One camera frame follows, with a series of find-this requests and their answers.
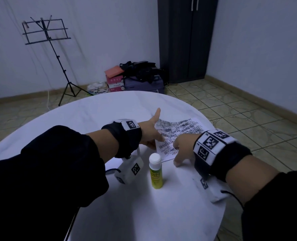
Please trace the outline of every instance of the glue stick cap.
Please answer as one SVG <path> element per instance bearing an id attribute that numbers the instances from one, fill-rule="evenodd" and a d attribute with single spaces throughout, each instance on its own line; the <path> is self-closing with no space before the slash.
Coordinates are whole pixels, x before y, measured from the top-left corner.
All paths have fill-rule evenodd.
<path id="1" fill-rule="evenodd" d="M 158 153 L 153 153 L 149 157 L 149 167 L 152 170 L 159 170 L 162 167 L 162 159 Z"/>

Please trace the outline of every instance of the music stand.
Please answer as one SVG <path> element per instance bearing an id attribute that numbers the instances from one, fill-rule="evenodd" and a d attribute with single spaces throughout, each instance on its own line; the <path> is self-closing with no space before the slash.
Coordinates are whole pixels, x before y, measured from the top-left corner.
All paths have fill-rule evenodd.
<path id="1" fill-rule="evenodd" d="M 31 22 L 25 22 L 25 21 L 22 22 L 22 26 L 23 26 L 23 29 L 24 29 L 24 31 L 25 31 L 25 32 L 23 33 L 23 35 L 26 36 L 27 41 L 28 41 L 28 43 L 26 43 L 26 45 L 31 45 L 31 44 L 35 44 L 35 43 L 41 43 L 41 42 L 49 41 L 49 43 L 50 43 L 52 49 L 54 50 L 54 46 L 53 46 L 52 43 L 51 43 L 52 40 L 67 40 L 67 39 L 71 39 L 71 38 L 68 37 L 68 35 L 67 35 L 66 29 L 68 29 L 68 28 L 65 28 L 65 25 L 64 25 L 64 23 L 63 23 L 63 20 L 62 20 L 62 19 L 51 19 L 51 17 L 52 17 L 52 16 L 50 16 L 50 19 L 48 19 L 48 20 L 44 20 L 43 18 L 40 18 L 40 20 L 38 20 L 38 21 L 35 21 L 32 17 L 30 17 L 30 18 L 32 19 Z M 59 20 L 62 22 L 62 26 L 63 26 L 63 28 L 52 28 L 52 29 L 48 29 L 49 24 L 50 24 L 50 21 L 59 21 Z M 26 25 L 27 28 L 29 28 L 29 26 L 28 26 L 29 23 L 36 23 L 36 24 L 41 28 L 41 30 L 33 31 L 33 32 L 26 32 L 25 25 Z M 49 36 L 49 34 L 48 34 L 48 31 L 50 31 L 50 30 L 64 30 L 64 31 L 65 31 L 65 34 L 66 34 L 66 37 L 65 37 L 65 38 L 56 38 L 56 39 L 52 39 L 52 38 Z M 39 41 L 30 42 L 30 41 L 29 41 L 29 38 L 28 38 L 28 34 L 31 34 L 31 33 L 37 33 L 37 32 L 44 32 L 45 35 L 46 35 L 46 40 L 39 40 Z M 59 102 L 58 106 L 60 106 L 61 101 L 62 101 L 64 95 L 69 95 L 69 96 L 76 97 L 76 96 L 79 94 L 80 91 L 85 91 L 86 93 L 92 95 L 92 94 L 89 93 L 88 91 L 86 91 L 86 90 L 80 88 L 79 86 L 77 86 L 77 85 L 75 85 L 74 83 L 72 83 L 72 82 L 69 81 L 69 79 L 68 79 L 68 77 L 67 77 L 67 75 L 66 75 L 66 70 L 62 67 L 62 64 L 61 64 L 61 62 L 60 62 L 60 60 L 59 60 L 59 57 L 60 57 L 60 56 L 57 55 L 57 53 L 56 53 L 55 50 L 54 50 L 54 53 L 55 53 L 55 55 L 56 55 L 56 57 L 57 57 L 57 60 L 58 60 L 60 66 L 61 66 L 61 68 L 62 68 L 62 72 L 64 73 L 64 75 L 65 75 L 65 77 L 66 77 L 66 80 L 67 80 L 66 88 L 65 88 L 65 90 L 63 91 L 63 94 L 62 94 L 62 96 L 61 96 L 61 99 L 60 99 L 60 102 Z M 71 92 L 73 93 L 72 95 L 70 95 L 70 94 L 66 94 L 66 90 L 67 90 L 67 88 L 68 88 L 68 85 L 69 85 L 69 87 L 70 87 Z M 77 94 L 75 94 L 75 92 L 74 92 L 74 90 L 73 90 L 73 88 L 72 88 L 71 85 L 73 85 L 73 86 L 75 86 L 75 87 L 77 87 L 77 88 L 79 89 L 79 91 L 77 92 Z"/>

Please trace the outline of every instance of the paper sheet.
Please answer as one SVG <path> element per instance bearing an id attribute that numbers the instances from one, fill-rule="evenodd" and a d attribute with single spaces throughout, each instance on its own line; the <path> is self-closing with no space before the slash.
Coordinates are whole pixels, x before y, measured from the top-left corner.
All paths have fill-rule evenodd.
<path id="1" fill-rule="evenodd" d="M 204 126 L 197 118 L 190 118 L 179 122 L 168 122 L 159 120 L 155 128 L 161 133 L 165 142 L 155 142 L 157 153 L 160 154 L 162 162 L 174 159 L 178 150 L 173 147 L 173 143 L 180 134 L 201 134 L 210 130 Z"/>

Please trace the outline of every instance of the baseboard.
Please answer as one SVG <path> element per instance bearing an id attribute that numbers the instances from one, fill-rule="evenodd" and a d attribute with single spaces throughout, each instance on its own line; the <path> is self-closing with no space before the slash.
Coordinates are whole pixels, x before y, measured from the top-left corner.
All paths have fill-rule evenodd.
<path id="1" fill-rule="evenodd" d="M 259 98 L 255 95 L 252 95 L 242 89 L 239 89 L 233 85 L 227 84 L 226 82 L 218 80 L 212 76 L 206 75 L 204 77 L 204 79 L 206 79 L 207 81 L 210 81 L 211 83 L 214 83 L 215 85 L 219 85 L 222 88 L 224 88 L 228 91 L 231 91 L 231 92 L 237 94 L 238 96 L 241 96 L 242 98 L 247 99 L 247 100 L 249 100 L 249 101 L 251 101 L 251 102 L 267 109 L 267 110 L 270 110 L 271 112 L 297 124 L 297 113 L 294 113 L 288 109 L 285 109 L 281 106 L 273 104 L 272 102 L 269 102 L 267 100 Z"/>
<path id="2" fill-rule="evenodd" d="M 75 93 L 77 93 L 79 91 L 78 88 L 73 87 L 73 90 Z M 79 85 L 79 87 L 81 87 L 82 89 L 86 89 L 87 85 Z M 65 90 L 65 88 L 59 88 L 59 89 L 53 89 L 53 90 L 49 90 L 49 95 L 57 95 L 57 94 L 62 94 L 63 91 Z M 9 102 L 13 102 L 13 101 L 21 101 L 21 100 L 27 100 L 27 99 L 31 99 L 31 98 L 37 98 L 37 97 L 45 97 L 48 96 L 48 91 L 39 91 L 39 92 L 34 92 L 34 93 L 29 93 L 29 94 L 23 94 L 23 95 L 15 95 L 15 96 L 9 96 L 9 97 L 2 97 L 0 98 L 0 104 L 2 103 L 9 103 Z"/>

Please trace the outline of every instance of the wardrobe door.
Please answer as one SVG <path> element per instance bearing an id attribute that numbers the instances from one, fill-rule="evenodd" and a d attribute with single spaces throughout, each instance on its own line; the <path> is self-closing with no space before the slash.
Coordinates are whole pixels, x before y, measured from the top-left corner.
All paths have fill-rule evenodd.
<path id="1" fill-rule="evenodd" d="M 218 0 L 197 0 L 194 6 L 188 80 L 204 77 Z"/>
<path id="2" fill-rule="evenodd" d="M 169 20 L 169 82 L 187 81 L 191 25 L 192 1 L 170 0 Z"/>

